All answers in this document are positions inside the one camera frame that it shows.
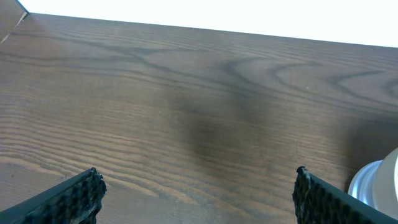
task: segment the dark wooden surface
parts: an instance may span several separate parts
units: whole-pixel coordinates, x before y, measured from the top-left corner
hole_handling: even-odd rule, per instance
[[[398,51],[31,15],[0,45],[0,210],[87,168],[99,223],[295,223],[398,146]]]

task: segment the wooden table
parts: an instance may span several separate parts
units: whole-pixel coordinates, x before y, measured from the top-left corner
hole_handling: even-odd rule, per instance
[[[96,167],[99,223],[295,223],[398,146],[398,50],[30,15],[0,45],[0,210]]]

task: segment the white wall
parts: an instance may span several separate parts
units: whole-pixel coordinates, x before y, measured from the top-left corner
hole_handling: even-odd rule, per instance
[[[398,1],[20,0],[30,12],[398,47]]]

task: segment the white cylindrical object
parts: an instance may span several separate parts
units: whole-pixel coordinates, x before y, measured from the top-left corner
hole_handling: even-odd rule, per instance
[[[358,171],[348,194],[398,220],[398,149]]]
[[[374,208],[398,220],[398,149],[377,170],[373,183]]]

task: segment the textured rubber grip pad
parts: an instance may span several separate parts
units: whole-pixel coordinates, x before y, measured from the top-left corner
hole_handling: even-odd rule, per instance
[[[396,224],[397,220],[310,174],[297,169],[293,201],[297,223]]]
[[[105,192],[103,176],[93,167],[0,212],[0,223],[96,223]]]

